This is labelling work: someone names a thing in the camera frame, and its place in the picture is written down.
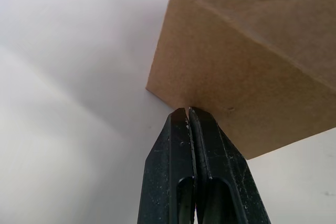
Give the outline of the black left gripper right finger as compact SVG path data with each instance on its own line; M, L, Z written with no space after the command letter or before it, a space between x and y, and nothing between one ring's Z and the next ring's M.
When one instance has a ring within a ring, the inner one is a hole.
M248 164L214 117L188 111L194 140L198 223L270 223Z

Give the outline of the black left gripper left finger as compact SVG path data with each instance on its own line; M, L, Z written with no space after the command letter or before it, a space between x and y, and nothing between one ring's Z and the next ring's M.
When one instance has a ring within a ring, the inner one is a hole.
M184 108L168 115L144 166L138 223L193 223L197 171Z

